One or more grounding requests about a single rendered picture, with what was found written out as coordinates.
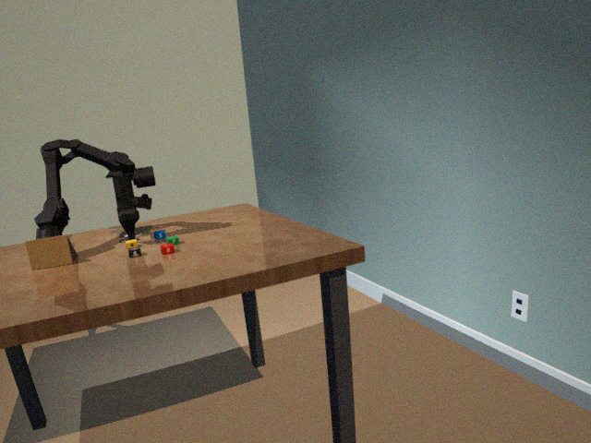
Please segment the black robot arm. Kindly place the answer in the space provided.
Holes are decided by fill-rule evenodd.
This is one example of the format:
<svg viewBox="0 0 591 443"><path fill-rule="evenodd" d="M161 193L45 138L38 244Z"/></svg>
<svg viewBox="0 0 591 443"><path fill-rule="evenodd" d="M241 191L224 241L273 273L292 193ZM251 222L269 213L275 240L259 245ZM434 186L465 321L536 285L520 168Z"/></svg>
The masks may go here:
<svg viewBox="0 0 591 443"><path fill-rule="evenodd" d="M66 156L62 156L59 148L67 148L71 151ZM76 157L106 167L109 171L106 177L113 177L115 191L132 189L131 181L137 187L155 186L152 166L136 168L135 163L125 153L100 150L77 139L58 139L47 142L41 147L41 154L45 163L47 200L42 212L34 218L39 227L36 239L60 236L64 228L68 226L70 218L68 217L68 206L61 198L59 170L63 164L69 163ZM142 194L142 197L132 198L132 207L133 209L151 210L151 201L152 198L149 198L147 194Z"/></svg>

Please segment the red block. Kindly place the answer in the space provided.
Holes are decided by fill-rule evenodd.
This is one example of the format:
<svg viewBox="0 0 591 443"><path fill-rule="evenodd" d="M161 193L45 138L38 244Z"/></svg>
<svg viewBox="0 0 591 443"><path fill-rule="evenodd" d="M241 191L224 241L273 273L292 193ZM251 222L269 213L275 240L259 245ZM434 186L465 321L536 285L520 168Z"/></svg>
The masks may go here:
<svg viewBox="0 0 591 443"><path fill-rule="evenodd" d="M163 255L165 254L170 254L170 253L174 253L175 252L175 248L174 245L171 244L165 244L165 245L161 245L161 250Z"/></svg>

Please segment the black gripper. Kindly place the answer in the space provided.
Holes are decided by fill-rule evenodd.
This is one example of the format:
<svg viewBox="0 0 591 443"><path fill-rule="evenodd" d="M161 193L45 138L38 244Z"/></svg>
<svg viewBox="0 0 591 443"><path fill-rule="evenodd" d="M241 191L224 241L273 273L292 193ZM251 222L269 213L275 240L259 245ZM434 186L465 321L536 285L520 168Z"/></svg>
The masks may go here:
<svg viewBox="0 0 591 443"><path fill-rule="evenodd" d="M131 240L135 237L135 223L140 218L139 211L132 207L132 196L134 197L133 188L115 191L118 220Z"/></svg>

